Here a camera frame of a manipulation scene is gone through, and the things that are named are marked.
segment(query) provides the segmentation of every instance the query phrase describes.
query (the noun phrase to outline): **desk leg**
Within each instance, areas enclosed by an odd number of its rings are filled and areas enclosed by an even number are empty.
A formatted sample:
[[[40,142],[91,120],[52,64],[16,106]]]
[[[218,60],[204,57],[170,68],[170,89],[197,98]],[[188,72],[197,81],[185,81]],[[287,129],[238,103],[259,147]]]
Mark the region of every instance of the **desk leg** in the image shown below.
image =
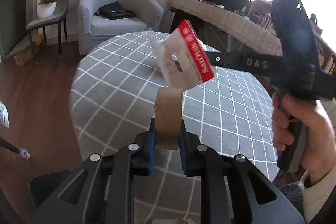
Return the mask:
[[[63,26],[64,26],[65,42],[68,44],[67,21],[66,21],[66,19],[64,19],[64,21],[63,21]]]
[[[59,55],[59,58],[61,58],[62,56],[61,26],[62,26],[62,22],[59,22],[58,23],[58,55]]]
[[[227,51],[231,51],[231,35],[227,34]]]
[[[28,36],[29,36],[29,42],[30,42],[30,47],[31,47],[31,53],[33,54],[33,59],[35,60],[35,63],[37,65],[39,65],[38,62],[37,62],[37,59],[36,59],[36,53],[35,53],[35,49],[34,49],[34,43],[33,43],[32,33],[28,32]]]
[[[43,26],[42,27],[42,30],[43,30],[43,39],[44,39],[44,43],[47,44],[47,38],[45,36],[45,27]]]

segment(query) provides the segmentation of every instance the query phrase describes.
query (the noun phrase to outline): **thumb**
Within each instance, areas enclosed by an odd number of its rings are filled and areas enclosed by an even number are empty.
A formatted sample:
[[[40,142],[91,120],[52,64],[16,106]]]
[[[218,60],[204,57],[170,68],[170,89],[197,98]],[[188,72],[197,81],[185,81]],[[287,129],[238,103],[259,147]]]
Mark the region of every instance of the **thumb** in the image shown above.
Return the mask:
[[[291,94],[286,94],[283,97],[282,104],[289,114],[301,120],[311,130],[315,132],[320,130],[323,117],[316,112],[316,106],[297,99]]]

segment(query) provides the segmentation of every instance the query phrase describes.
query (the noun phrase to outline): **chair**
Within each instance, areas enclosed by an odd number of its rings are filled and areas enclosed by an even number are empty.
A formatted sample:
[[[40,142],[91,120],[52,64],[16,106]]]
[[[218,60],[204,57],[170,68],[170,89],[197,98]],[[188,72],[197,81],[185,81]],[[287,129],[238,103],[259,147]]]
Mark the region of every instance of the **chair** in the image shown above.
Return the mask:
[[[119,1],[120,5],[132,10],[136,17],[110,20],[95,16],[95,12],[106,4]],[[80,0],[78,7],[79,52],[88,54],[101,42],[124,33],[158,30],[163,8],[155,0]]]
[[[26,26],[26,30],[28,31],[28,36],[29,36],[29,41],[30,41],[30,46],[31,46],[31,51],[33,53],[33,57],[36,60],[36,54],[34,51],[34,44],[32,40],[32,34],[31,31],[41,28],[43,29],[43,38],[44,42],[47,43],[47,38],[45,35],[45,26],[48,25],[53,25],[53,24],[58,24],[58,54],[61,57],[62,55],[62,45],[61,45],[61,24],[63,21],[64,24],[64,35],[65,35],[65,40],[68,42],[68,37],[67,37],[67,22],[66,22],[66,17],[68,14],[68,0],[57,0],[56,8],[50,17],[46,18],[37,18],[31,22],[29,22]]]

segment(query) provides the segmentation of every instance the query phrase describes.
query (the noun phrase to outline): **gray tablecloth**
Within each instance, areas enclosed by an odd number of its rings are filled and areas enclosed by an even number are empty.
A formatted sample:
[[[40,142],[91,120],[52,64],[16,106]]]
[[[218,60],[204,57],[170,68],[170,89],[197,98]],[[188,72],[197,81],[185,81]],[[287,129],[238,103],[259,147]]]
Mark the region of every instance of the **gray tablecloth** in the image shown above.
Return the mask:
[[[160,39],[169,36],[154,34]],[[93,153],[116,153],[148,129],[156,92],[166,83],[147,36],[138,32],[113,37],[80,62],[70,108],[83,159]],[[273,180],[277,166],[269,95],[249,73],[215,70],[213,80],[184,92],[187,130],[223,155],[246,155]],[[200,179],[183,175],[177,150],[155,154],[152,175],[134,179],[136,218],[198,217]]]

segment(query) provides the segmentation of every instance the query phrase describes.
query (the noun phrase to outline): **roll of tape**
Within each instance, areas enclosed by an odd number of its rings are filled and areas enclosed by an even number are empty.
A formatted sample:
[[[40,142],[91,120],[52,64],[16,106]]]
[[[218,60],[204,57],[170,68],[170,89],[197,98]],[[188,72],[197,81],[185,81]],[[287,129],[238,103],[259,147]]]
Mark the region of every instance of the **roll of tape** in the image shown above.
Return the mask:
[[[155,132],[158,149],[179,149],[183,90],[160,88],[155,99]]]

